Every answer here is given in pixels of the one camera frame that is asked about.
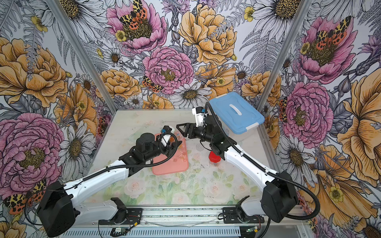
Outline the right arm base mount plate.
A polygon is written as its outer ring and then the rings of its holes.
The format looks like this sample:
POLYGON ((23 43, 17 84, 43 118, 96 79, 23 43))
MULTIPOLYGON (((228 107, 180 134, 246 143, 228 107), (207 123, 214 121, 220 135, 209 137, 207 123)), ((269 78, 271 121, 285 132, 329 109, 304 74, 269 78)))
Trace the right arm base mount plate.
POLYGON ((261 225, 265 219, 261 215, 247 215, 243 208, 242 203, 247 200, 250 196, 247 195, 243 197, 234 207, 223 207, 222 212, 218 214, 217 219, 223 220, 224 224, 259 224, 261 225))

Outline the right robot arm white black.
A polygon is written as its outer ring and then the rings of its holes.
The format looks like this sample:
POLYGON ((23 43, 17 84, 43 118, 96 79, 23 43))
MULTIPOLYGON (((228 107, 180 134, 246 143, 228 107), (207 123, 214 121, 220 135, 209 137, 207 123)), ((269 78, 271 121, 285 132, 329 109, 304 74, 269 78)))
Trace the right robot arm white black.
POLYGON ((209 143, 212 152, 224 161, 240 169, 254 181, 262 192, 262 197, 241 199, 236 210, 241 218, 254 215, 266 215, 279 223, 285 217, 291 218, 290 212, 298 204, 296 189, 291 184, 291 177, 285 172, 277 172, 259 163, 248 155, 222 129, 219 120, 206 116, 196 123, 184 123, 176 126, 183 137, 199 139, 209 143))

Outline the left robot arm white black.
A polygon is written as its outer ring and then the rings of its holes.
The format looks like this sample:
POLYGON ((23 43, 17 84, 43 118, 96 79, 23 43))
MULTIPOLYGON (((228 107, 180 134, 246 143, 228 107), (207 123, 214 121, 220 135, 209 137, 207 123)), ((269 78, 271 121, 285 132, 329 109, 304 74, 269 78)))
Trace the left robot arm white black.
POLYGON ((158 135, 144 133, 128 153, 109 166, 65 184, 59 181, 50 184, 37 208, 38 218, 47 236, 60 236, 75 224, 94 220, 122 223, 127 213, 118 198, 89 207, 83 205, 84 201, 143 168, 155 167, 169 161, 181 144, 171 132, 158 135))

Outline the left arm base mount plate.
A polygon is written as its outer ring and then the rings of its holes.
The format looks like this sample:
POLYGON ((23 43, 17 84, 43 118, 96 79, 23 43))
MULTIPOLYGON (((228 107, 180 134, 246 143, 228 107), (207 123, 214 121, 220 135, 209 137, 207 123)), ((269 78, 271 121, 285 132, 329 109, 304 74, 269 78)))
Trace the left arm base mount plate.
POLYGON ((99 220, 99 225, 130 225, 137 223, 140 224, 142 218, 142 208, 128 208, 117 197, 112 197, 113 205, 116 205, 117 211, 110 218, 106 220, 99 220))

